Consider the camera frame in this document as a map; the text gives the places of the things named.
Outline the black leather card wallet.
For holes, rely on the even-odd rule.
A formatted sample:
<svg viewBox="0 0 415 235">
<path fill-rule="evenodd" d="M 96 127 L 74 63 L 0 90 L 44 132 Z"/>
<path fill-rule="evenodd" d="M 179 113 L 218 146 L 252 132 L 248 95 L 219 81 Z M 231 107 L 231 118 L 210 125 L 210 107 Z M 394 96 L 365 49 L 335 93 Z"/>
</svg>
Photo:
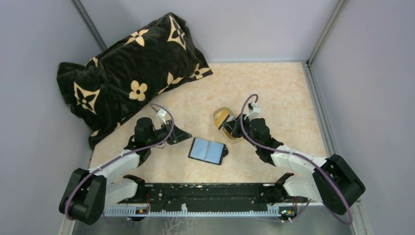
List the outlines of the black leather card wallet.
<svg viewBox="0 0 415 235">
<path fill-rule="evenodd" d="M 209 164 L 221 165 L 223 158 L 228 154 L 229 150 L 223 143 L 194 138 L 188 158 Z"/>
</svg>

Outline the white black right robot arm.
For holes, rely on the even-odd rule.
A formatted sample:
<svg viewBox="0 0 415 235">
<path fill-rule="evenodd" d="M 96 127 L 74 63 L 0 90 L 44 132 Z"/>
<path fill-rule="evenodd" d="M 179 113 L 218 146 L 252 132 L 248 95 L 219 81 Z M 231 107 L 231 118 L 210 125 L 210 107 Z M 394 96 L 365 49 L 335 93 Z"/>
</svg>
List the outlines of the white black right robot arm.
<svg viewBox="0 0 415 235">
<path fill-rule="evenodd" d="M 272 137 L 264 118 L 240 120 L 224 114 L 216 117 L 214 124 L 229 139 L 244 138 L 250 142 L 263 162 L 291 169 L 277 181 L 282 186 L 283 198 L 313 199 L 322 202 L 331 212 L 344 215 L 366 191 L 343 157 L 338 154 L 318 157 L 289 148 Z"/>
</svg>

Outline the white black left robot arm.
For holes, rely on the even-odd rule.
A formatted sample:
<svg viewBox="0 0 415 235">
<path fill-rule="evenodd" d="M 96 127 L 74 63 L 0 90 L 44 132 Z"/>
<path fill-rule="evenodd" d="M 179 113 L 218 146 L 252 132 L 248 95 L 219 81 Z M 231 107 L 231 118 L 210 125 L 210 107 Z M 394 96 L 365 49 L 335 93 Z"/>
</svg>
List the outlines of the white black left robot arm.
<svg viewBox="0 0 415 235">
<path fill-rule="evenodd" d="M 118 156 L 91 169 L 76 169 L 59 204 L 59 212 L 68 219 L 94 224 L 105 209 L 123 201 L 148 201 L 145 181 L 128 171 L 149 158 L 151 149 L 163 143 L 174 145 L 192 138 L 173 120 L 156 129 L 149 117 L 137 120 L 134 135 Z"/>
</svg>

